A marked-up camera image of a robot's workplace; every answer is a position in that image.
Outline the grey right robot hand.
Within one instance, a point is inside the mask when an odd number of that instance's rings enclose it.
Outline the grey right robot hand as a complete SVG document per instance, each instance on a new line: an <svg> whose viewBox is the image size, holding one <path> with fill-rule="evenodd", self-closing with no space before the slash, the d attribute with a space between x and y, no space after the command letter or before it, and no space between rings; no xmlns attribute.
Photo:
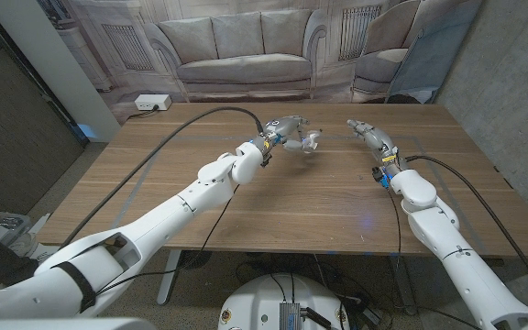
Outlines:
<svg viewBox="0 0 528 330"><path fill-rule="evenodd" d="M353 129L354 134L366 143L378 164L389 176L393 177L409 169L387 133L366 122L354 119L348 119L346 122Z"/></svg>

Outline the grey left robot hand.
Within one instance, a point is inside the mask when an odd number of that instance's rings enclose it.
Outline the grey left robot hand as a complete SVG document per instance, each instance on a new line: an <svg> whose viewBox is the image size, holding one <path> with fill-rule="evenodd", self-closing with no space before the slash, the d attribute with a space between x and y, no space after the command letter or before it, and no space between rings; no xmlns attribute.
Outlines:
<svg viewBox="0 0 528 330"><path fill-rule="evenodd" d="M310 121L300 115L289 115L270 120L263 128L263 132L250 140L250 143L266 155L270 150L282 145L287 151L311 153L316 147L315 139L319 136L316 131L303 133L303 126Z"/></svg>

